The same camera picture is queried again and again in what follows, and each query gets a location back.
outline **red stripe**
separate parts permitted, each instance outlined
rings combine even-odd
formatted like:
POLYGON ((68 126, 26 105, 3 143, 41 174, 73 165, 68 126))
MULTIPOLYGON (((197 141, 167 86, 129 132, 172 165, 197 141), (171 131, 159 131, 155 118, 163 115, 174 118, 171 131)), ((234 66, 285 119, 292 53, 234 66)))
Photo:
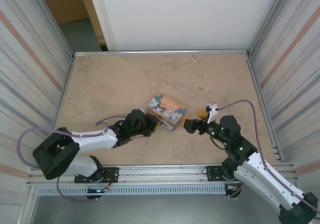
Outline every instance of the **red stripe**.
POLYGON ((301 174, 307 174, 316 170, 320 170, 320 160, 310 163, 308 165, 302 166, 300 168, 297 168, 295 172, 298 175, 301 175, 301 174))
POLYGON ((15 176, 18 178, 24 178, 24 179, 29 178, 29 173, 24 172, 22 170, 18 170, 8 165, 3 165, 3 164, 0 164, 0 173, 15 176))
POLYGON ((293 48, 297 45, 297 43, 305 36, 305 34, 309 31, 309 29, 313 26, 313 24, 316 22, 318 17, 320 16, 320 6, 315 10, 315 12, 312 14, 312 16, 309 18, 309 20, 305 23, 305 25, 302 27, 301 31, 298 33, 296 38, 293 40, 291 45, 287 48, 287 50, 282 54, 280 59, 276 62, 274 67, 271 69, 269 74, 266 76, 266 78, 261 83, 261 87, 264 88, 266 83, 269 81, 269 79, 272 77, 272 75, 276 72, 276 70, 280 67, 280 65, 284 62, 284 60, 287 58, 287 56, 291 53, 293 48))
POLYGON ((51 82, 59 89, 62 90, 62 86, 59 82, 54 78, 54 76, 50 73, 50 71, 45 67, 40 58, 36 55, 34 50, 29 46, 29 44, 23 39, 23 37, 19 34, 17 29, 12 25, 6 15, 0 10, 0 20, 6 26, 6 28, 12 33, 12 35, 17 39, 17 41, 21 44, 21 46, 25 49, 25 51, 32 57, 35 63, 42 69, 45 75, 51 80, 51 82))

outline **yellow object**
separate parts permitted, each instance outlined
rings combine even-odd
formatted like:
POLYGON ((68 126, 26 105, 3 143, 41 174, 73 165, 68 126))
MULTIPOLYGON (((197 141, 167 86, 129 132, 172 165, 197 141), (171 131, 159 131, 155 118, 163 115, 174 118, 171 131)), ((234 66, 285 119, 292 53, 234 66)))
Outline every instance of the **yellow object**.
POLYGON ((157 115, 156 115, 155 117, 159 119, 159 123, 156 125, 156 127, 155 127, 155 129, 154 129, 154 130, 157 130, 162 121, 161 121, 161 118, 158 117, 157 115))
POLYGON ((196 115, 202 120, 208 117, 208 112, 206 110, 197 110, 196 115))
POLYGON ((183 125, 182 125, 182 126, 185 125, 186 120, 194 120, 194 118, 192 118, 192 117, 184 117, 184 118, 183 118, 183 125))

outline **ventilated metal strip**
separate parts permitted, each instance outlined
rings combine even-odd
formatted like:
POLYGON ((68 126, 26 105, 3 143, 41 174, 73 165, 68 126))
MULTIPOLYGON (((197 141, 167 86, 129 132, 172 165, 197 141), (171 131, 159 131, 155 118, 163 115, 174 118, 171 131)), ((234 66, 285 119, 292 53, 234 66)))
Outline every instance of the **ventilated metal strip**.
MULTIPOLYGON (((87 193, 88 186, 61 186, 66 196, 96 196, 87 193)), ((172 185, 114 185, 106 193, 99 195, 178 195, 178 194, 226 194, 224 184, 172 184, 172 185)), ((59 196, 55 186, 43 186, 38 189, 38 196, 59 196)))

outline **doorway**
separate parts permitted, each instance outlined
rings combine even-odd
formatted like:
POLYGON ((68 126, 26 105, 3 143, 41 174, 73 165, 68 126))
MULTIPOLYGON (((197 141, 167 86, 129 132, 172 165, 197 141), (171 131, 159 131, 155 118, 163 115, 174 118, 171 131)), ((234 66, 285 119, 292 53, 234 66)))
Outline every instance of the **doorway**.
POLYGON ((72 52, 107 51, 92 0, 44 0, 72 52))

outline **gray floor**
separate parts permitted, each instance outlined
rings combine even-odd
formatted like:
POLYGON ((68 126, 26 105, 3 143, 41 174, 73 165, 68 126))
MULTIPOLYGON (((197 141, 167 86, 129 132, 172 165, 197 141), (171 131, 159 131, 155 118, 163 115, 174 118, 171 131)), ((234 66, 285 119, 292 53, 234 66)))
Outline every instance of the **gray floor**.
POLYGON ((90 19, 71 21, 59 27, 73 52, 101 52, 90 19))
POLYGON ((103 196, 76 203, 38 197, 32 224, 280 224, 278 214, 244 187, 238 200, 224 195, 103 196))

